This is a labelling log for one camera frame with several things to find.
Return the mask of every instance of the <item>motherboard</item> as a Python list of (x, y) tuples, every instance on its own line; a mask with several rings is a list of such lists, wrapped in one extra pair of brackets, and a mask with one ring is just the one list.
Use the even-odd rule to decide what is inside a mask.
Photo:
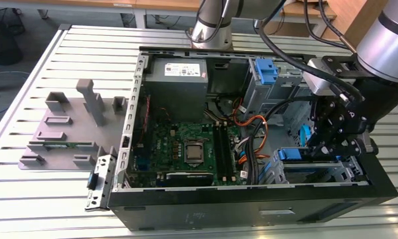
[(242, 185), (232, 147), (238, 128), (223, 123), (157, 123), (134, 150), (134, 185), (182, 187)]

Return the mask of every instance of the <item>silver cylindrical robot link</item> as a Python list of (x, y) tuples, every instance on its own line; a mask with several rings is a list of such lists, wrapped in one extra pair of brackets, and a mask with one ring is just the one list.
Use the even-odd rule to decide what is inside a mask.
[(398, 0), (390, 0), (356, 47), (358, 61), (378, 77), (398, 82)]
[[(204, 0), (191, 31), (192, 46), (200, 49), (228, 49), (231, 46), (231, 18), (264, 18), (275, 10), (279, 2), (279, 0)], [(223, 19), (216, 29), (222, 14)]]

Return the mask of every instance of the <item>cpu socket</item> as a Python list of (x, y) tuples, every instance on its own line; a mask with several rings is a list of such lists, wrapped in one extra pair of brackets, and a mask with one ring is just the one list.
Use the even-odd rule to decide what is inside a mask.
[(185, 163), (196, 167), (203, 163), (203, 142), (198, 140), (185, 141)]

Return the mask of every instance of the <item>power supply label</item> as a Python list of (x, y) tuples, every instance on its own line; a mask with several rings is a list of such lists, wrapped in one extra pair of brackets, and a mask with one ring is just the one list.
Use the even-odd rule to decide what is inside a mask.
[(165, 76), (199, 77), (199, 64), (167, 63), (165, 64)]

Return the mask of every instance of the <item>ram slot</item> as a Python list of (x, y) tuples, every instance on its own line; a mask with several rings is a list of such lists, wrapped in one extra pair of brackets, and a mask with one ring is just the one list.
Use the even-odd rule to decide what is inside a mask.
[(222, 158), (223, 158), (223, 166), (224, 166), (224, 176), (226, 176), (226, 180), (231, 181), (232, 162), (231, 162), (231, 153), (230, 153), (230, 143), (228, 143), (228, 137), (227, 137), (224, 126), (222, 126), (219, 129), (219, 137), (220, 137), (220, 149), (222, 149)]
[(223, 180), (224, 177), (224, 160), (222, 155), (220, 147), (220, 126), (214, 125), (211, 127), (212, 133), (212, 151), (214, 151), (214, 160), (216, 162), (216, 179)]

